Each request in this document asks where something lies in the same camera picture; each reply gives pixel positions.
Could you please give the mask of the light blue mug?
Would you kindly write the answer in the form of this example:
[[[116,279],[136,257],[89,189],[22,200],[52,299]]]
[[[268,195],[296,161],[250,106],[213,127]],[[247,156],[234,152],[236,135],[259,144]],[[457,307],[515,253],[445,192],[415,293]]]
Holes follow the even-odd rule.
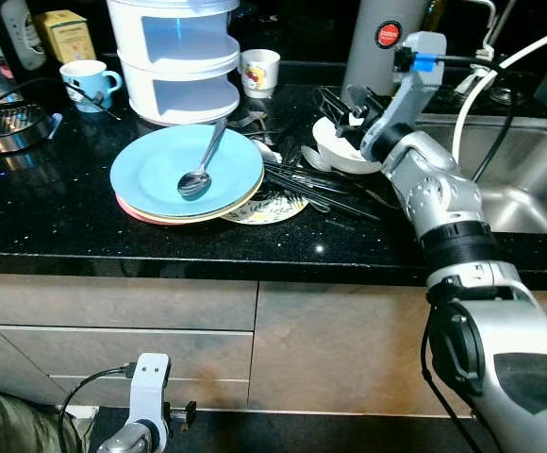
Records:
[[[67,94],[81,112],[102,112],[111,108],[111,96],[120,90],[123,78],[100,60],[75,60],[59,68]]]

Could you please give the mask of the person's leg camouflage trousers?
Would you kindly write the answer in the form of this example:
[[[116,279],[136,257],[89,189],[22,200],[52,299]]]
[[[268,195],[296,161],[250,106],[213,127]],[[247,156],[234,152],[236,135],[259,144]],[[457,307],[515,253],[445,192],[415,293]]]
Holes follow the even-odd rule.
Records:
[[[0,392],[0,453],[83,453],[71,415]]]

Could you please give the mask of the white tiered storage container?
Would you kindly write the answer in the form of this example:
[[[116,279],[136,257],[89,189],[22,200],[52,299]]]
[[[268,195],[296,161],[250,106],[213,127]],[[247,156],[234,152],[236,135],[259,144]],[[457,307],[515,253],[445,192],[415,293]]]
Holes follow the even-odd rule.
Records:
[[[150,124],[209,124],[239,106],[229,75],[240,47],[229,16],[240,0],[107,0],[128,105]]]

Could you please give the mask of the grey labelled bottle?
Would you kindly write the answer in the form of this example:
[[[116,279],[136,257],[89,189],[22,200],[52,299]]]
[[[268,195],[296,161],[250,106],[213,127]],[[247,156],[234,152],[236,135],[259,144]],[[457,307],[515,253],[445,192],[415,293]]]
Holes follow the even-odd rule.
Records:
[[[28,72],[40,69],[48,61],[48,55],[26,1],[1,0],[0,17],[20,65]]]

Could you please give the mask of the brown cabinet door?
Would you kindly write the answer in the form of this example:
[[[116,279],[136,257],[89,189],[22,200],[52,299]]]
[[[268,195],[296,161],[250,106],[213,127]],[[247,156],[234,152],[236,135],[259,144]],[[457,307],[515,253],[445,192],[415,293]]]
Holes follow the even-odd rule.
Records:
[[[443,417],[424,383],[420,286],[260,283],[248,406]]]

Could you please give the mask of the yellow cardboard box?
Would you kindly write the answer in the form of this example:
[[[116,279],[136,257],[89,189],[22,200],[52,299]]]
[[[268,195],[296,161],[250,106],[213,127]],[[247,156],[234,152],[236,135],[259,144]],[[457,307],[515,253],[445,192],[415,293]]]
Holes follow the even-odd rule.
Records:
[[[37,13],[36,19],[41,38],[59,63],[96,60],[87,19],[68,9]]]

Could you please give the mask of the white printed mug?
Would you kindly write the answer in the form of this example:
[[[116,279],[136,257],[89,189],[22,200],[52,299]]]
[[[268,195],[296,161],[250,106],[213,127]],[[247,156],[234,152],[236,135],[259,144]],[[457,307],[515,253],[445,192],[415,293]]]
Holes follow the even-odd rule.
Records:
[[[240,83],[248,98],[270,98],[277,86],[281,56],[273,49],[240,52]]]

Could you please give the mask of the deep brown drawer front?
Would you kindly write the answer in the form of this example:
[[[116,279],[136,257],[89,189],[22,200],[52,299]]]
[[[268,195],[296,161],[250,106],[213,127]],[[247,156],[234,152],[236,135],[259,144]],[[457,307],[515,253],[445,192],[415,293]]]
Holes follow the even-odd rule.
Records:
[[[175,405],[247,409],[253,333],[226,329],[0,327],[0,333],[65,389],[143,353],[169,355],[166,396]]]

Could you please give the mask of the round steel pan black grate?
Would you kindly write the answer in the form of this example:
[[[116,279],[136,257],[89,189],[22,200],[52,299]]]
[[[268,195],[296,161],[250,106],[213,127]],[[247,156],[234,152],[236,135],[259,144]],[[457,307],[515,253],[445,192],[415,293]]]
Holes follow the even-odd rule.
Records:
[[[0,154],[23,151],[43,143],[55,128],[55,118],[38,103],[0,104]]]

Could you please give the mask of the stainless steel sink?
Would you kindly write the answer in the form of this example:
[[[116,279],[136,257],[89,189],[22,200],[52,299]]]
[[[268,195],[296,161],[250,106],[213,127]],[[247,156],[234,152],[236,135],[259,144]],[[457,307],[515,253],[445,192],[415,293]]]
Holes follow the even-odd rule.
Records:
[[[425,113],[416,125],[449,150],[456,121],[457,115]],[[476,172],[503,123],[502,116],[467,117],[460,134],[463,176]],[[547,118],[514,118],[477,185],[494,232],[547,234]]]

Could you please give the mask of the floral patterned plate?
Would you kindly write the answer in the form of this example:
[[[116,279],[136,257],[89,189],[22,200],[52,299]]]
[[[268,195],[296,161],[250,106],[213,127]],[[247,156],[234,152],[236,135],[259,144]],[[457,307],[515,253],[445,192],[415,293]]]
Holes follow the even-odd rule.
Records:
[[[300,214],[308,204],[306,198],[296,193],[287,193],[282,189],[265,191],[256,187],[221,219],[251,226],[282,223]]]

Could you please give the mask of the light blue dinner plate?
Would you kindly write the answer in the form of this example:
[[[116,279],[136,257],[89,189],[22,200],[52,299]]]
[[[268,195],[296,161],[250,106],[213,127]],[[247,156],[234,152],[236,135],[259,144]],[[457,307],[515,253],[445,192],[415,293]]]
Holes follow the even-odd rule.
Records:
[[[178,192],[179,178],[199,167],[213,130],[211,125],[166,126],[141,135],[111,163],[111,189],[128,206],[162,217],[197,217],[239,202],[259,186],[264,165],[259,147],[230,129],[207,164],[207,190],[196,198]]]

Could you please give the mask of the grey cylindrical water filter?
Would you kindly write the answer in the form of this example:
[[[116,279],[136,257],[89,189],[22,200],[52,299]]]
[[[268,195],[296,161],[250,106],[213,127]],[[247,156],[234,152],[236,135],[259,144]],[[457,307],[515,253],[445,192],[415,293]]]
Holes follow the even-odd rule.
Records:
[[[391,96],[395,48],[420,29],[430,0],[361,0],[343,83]]]

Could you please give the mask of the small steel spoon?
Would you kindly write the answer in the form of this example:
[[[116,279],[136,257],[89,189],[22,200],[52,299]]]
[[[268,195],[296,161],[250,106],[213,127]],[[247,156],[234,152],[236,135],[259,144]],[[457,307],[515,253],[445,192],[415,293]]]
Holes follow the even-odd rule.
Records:
[[[262,159],[264,159],[266,163],[282,163],[282,156],[279,155],[278,152],[271,150],[268,145],[265,145],[265,143],[260,140],[252,140],[252,143],[255,144],[257,151],[260,152]]]
[[[330,164],[323,159],[323,155],[317,150],[317,148],[301,145],[299,147],[299,151],[300,155],[303,156],[303,159],[306,160],[312,168],[321,170],[321,172],[330,172]]]

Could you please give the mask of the shallow brown drawer front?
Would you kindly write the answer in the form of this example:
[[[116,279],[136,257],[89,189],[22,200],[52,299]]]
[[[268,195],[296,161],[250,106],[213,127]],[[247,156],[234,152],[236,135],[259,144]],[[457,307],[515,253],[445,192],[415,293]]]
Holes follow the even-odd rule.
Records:
[[[255,281],[0,275],[0,325],[253,329]]]

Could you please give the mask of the pink dinner plate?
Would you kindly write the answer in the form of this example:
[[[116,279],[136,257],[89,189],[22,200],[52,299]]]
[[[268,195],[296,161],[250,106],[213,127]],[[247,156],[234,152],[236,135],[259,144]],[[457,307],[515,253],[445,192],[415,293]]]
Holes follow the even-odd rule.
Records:
[[[122,198],[119,197],[119,195],[115,195],[115,199],[117,199],[118,206],[123,209],[123,212],[126,212],[128,216],[134,217],[134,219],[139,220],[142,223],[148,223],[150,225],[158,226],[174,226],[174,223],[167,223],[167,221],[152,219],[152,217],[140,215],[138,211],[132,209],[130,206],[127,206],[127,204]]]

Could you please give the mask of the cream dinner plate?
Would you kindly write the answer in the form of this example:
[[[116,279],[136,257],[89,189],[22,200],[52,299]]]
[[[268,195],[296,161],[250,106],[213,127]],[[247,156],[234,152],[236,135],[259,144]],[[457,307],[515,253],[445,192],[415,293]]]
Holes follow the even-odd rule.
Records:
[[[252,185],[252,187],[249,187],[247,190],[247,193],[244,193],[243,195],[240,195],[238,199],[235,200],[234,203],[229,204],[229,206],[224,206],[221,208],[218,208],[217,210],[211,211],[211,212],[205,212],[205,214],[196,215],[196,216],[175,216],[175,217],[169,217],[169,216],[160,216],[156,214],[152,214],[152,212],[143,211],[141,209],[135,209],[134,207],[130,206],[132,209],[135,209],[140,213],[140,215],[144,215],[147,217],[152,217],[152,219],[159,219],[162,221],[167,221],[167,223],[174,223],[175,226],[177,225],[190,225],[190,224],[196,224],[196,223],[205,223],[206,221],[217,219],[217,217],[225,216],[226,214],[229,214],[231,211],[238,210],[240,207],[243,206],[244,203],[248,203],[249,200],[251,200],[253,197],[255,197],[255,194],[257,193],[257,190],[260,189],[260,186],[262,184],[262,181],[264,181],[265,176],[265,170],[261,170],[259,174],[257,174],[256,182]],[[115,195],[119,195],[120,198],[124,200],[124,202],[127,204],[126,200],[123,198],[121,194],[115,193]]]

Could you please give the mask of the white ceramic bowl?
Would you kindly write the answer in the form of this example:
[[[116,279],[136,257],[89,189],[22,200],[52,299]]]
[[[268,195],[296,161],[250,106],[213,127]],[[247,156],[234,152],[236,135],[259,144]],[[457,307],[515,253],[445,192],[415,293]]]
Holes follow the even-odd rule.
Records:
[[[328,117],[318,118],[311,132],[316,140],[318,154],[326,167],[352,176],[368,176],[381,172],[380,162],[364,159],[346,139],[337,137],[337,126]]]

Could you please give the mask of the steel kitchen faucet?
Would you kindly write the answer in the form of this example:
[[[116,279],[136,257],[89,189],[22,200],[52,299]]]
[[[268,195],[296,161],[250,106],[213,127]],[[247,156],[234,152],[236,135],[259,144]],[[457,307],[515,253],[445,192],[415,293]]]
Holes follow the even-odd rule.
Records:
[[[489,10],[488,25],[486,25],[486,34],[482,38],[482,47],[476,49],[475,56],[480,59],[491,60],[496,57],[496,49],[492,46],[498,35],[501,34],[503,25],[501,22],[509,16],[512,9],[515,8],[518,0],[506,0],[506,4],[503,8],[499,9],[496,0],[460,0],[463,3],[474,3],[477,5],[485,6]],[[486,69],[485,66],[477,64],[471,65],[472,73],[463,79],[457,87],[455,87],[455,94],[460,98],[467,99],[471,96],[473,86],[476,85],[480,79],[492,74],[492,70]]]

